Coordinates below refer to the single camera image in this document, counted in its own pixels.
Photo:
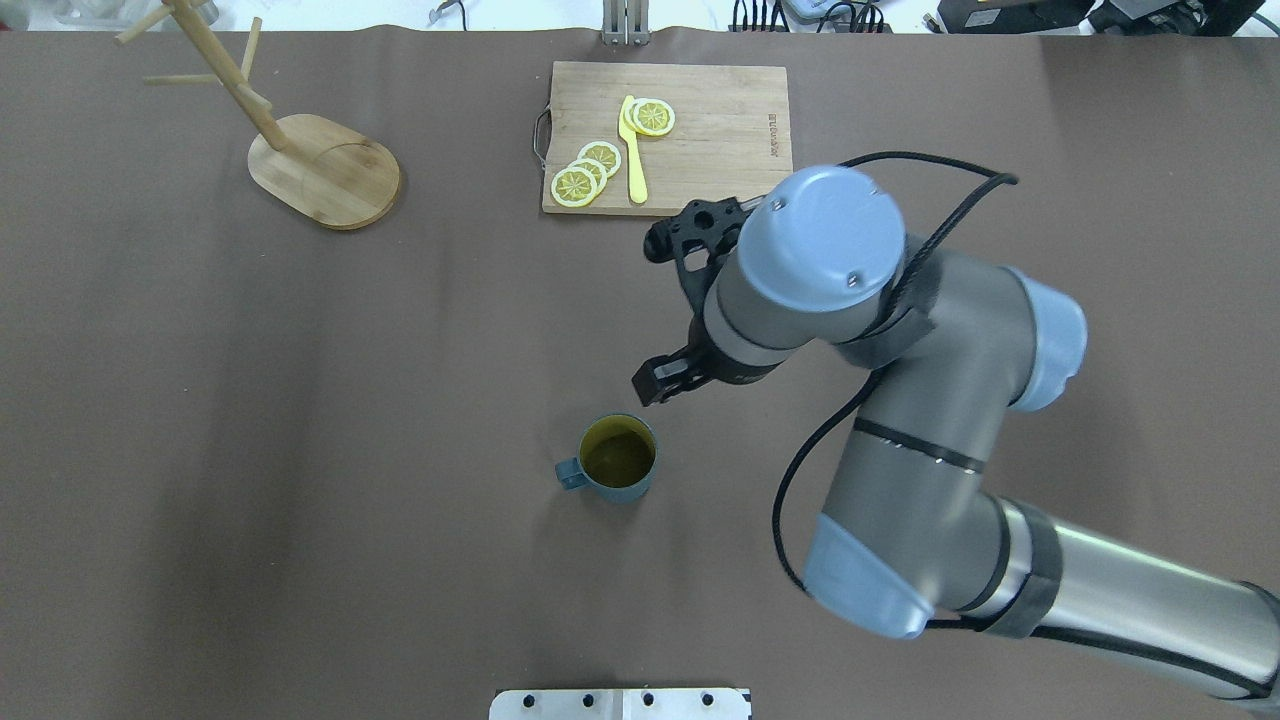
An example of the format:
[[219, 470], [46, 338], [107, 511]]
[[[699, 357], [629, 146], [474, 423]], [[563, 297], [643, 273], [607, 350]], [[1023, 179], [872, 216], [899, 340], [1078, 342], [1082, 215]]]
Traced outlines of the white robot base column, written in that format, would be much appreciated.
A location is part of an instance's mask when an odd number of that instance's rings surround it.
[[753, 719], [748, 689], [731, 687], [511, 689], [489, 719]]

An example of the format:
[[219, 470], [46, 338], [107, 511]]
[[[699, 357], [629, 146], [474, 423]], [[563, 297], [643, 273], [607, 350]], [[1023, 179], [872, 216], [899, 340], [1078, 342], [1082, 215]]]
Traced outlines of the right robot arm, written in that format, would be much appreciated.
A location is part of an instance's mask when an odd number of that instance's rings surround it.
[[787, 465], [771, 524], [788, 579], [891, 639], [928, 630], [1053, 641], [1277, 716], [1277, 597], [1119, 543], [980, 488], [1009, 413], [1051, 405], [1080, 370], [1070, 296], [943, 249], [1014, 174], [883, 151], [799, 170], [749, 199], [655, 222], [687, 343], [648, 359], [645, 406], [763, 379], [812, 341], [864, 384]]

